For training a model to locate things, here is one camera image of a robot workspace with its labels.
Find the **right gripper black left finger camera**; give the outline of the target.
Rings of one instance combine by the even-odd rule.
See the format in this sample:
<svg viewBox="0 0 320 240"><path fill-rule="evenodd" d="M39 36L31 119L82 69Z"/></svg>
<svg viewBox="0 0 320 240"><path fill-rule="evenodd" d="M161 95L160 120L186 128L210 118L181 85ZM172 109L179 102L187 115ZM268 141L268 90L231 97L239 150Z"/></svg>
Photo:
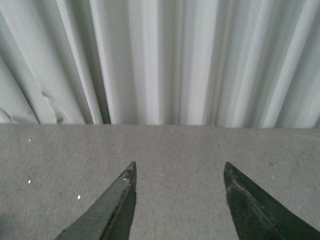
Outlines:
<svg viewBox="0 0 320 240"><path fill-rule="evenodd" d="M130 165L57 240L128 240L137 201L137 166Z"/></svg>

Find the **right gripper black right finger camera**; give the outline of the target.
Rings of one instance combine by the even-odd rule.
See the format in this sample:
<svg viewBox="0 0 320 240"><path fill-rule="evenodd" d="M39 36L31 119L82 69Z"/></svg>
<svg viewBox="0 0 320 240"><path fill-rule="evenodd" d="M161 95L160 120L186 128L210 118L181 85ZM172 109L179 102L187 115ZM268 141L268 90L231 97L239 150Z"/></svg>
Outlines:
<svg viewBox="0 0 320 240"><path fill-rule="evenodd" d="M226 201L240 240L318 240L320 232L293 214L230 162Z"/></svg>

